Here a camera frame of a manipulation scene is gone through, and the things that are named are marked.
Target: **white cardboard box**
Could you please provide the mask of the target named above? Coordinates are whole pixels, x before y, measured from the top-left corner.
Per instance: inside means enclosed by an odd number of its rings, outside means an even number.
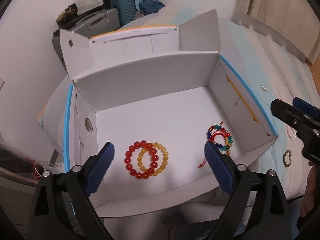
[[[74,85],[67,111],[70,166],[84,164],[107,141],[115,146],[113,163],[90,197],[100,217],[153,212],[216,188],[209,165],[197,168],[211,125],[224,121],[234,138],[230,156],[247,166],[276,140],[248,85],[219,55],[215,10],[180,26],[91,39],[61,30],[60,37]],[[124,158],[128,147],[141,140],[163,144],[169,161],[158,176],[137,180]],[[136,169],[137,155],[132,156]],[[149,165],[147,155],[143,162]]]

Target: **person's hand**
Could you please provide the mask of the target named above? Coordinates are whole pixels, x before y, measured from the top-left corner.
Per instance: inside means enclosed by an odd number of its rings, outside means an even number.
[[[313,166],[309,172],[308,178],[307,178],[307,187],[306,192],[303,196],[301,206],[300,206],[300,214],[301,217],[305,217],[308,212],[310,212],[314,205],[315,205],[315,199],[314,199],[314,191],[316,190],[316,165],[309,161],[309,165]]]

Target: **gray suitcase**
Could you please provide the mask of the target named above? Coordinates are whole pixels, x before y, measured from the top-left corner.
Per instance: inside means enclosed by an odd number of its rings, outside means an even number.
[[[118,11],[116,8],[113,8],[104,9],[84,17],[72,26],[69,31],[91,38],[99,34],[116,31],[119,28]],[[59,30],[53,34],[52,44],[62,64],[66,67],[60,45]]]

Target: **blue gripper pad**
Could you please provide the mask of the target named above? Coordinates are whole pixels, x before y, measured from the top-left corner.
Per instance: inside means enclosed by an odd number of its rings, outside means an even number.
[[[294,98],[292,104],[295,108],[309,115],[312,119],[319,117],[319,110],[315,106],[303,101],[301,98]]]
[[[101,149],[98,155],[91,156],[90,158],[92,157],[98,157],[98,159],[95,160],[93,167],[88,171],[88,174],[86,175],[86,187],[84,189],[84,192],[88,197],[92,193],[97,192],[104,175],[106,174],[113,161],[113,158],[115,157],[115,147],[112,143],[108,142]]]
[[[217,147],[210,142],[205,144],[204,156],[207,159],[217,181],[219,182],[221,189],[224,192],[232,195],[234,192],[234,175],[233,172],[229,170],[222,158],[227,160],[231,166],[236,167],[232,159],[229,156],[220,153]]]

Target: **metal pin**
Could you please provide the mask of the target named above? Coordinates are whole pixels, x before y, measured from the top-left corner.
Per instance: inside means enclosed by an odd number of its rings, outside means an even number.
[[[48,177],[51,174],[51,171],[45,171],[44,173],[42,173],[43,177]]]
[[[268,174],[272,177],[277,175],[277,173],[274,170],[268,170]]]
[[[246,170],[247,170],[247,167],[244,166],[243,164],[239,164],[239,165],[237,166],[237,169],[238,169],[239,171],[246,171]]]
[[[74,166],[74,167],[72,168],[72,171],[73,171],[73,172],[79,172],[79,171],[81,171],[81,169],[82,169],[82,167],[81,167],[80,165],[76,165],[76,166]]]

